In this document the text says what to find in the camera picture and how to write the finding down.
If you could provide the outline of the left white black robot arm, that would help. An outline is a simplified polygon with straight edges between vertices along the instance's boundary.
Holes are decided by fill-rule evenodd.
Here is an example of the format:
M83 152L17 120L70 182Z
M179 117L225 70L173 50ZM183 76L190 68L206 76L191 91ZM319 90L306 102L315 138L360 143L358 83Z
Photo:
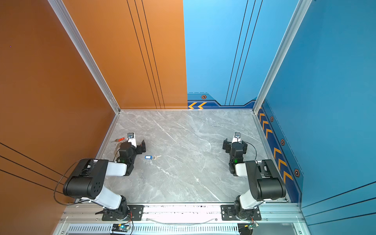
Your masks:
M132 138L122 143L119 156L114 161L84 158L76 163L75 169L63 186L65 196L80 199L80 203L92 202L102 207L97 214L103 221L140 221L144 206L128 205L127 199L105 187L106 177L130 176L136 156L146 152L146 143L137 145Z

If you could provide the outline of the blue tag key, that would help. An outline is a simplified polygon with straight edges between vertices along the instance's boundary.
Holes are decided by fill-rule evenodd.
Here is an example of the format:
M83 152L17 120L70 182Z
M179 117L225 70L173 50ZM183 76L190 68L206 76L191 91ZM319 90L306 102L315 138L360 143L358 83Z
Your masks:
M147 160L156 160L159 157L160 157L160 155L158 155L158 156L149 156L149 155L147 155L147 156L145 156L145 159L147 159Z

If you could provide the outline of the red tag key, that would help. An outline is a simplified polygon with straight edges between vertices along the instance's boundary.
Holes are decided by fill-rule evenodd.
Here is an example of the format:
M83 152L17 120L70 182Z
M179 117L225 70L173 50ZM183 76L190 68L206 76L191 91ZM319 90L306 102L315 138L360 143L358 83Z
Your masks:
M125 138L115 139L115 140L112 141L112 143L120 143L124 140L125 140Z

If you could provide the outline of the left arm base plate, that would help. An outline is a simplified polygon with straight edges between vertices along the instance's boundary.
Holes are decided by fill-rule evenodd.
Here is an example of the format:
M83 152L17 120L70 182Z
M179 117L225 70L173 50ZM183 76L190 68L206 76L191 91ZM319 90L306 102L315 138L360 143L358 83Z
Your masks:
M128 205L128 214L116 214L114 212L105 213L102 216L102 221L124 221L127 222L129 220L141 221L144 213L144 205Z

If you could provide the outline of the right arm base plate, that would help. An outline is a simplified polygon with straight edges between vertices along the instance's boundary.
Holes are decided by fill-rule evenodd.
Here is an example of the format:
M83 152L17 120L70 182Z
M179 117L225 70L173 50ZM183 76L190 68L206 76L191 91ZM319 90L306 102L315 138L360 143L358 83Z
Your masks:
M221 205L221 216L223 221L238 220L238 221L261 221L261 213L259 208L246 210L237 214L235 206L232 204Z

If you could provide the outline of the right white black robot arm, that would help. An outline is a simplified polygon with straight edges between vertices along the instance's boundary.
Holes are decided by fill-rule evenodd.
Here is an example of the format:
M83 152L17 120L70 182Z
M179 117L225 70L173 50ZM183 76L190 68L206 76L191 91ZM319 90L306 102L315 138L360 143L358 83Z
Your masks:
M222 149L229 154L229 171L236 177L246 177L249 190L234 201L234 210L229 217L238 220L260 219L259 206L266 201L284 198L287 189L273 160L244 160L248 143L237 135L232 141L225 139Z

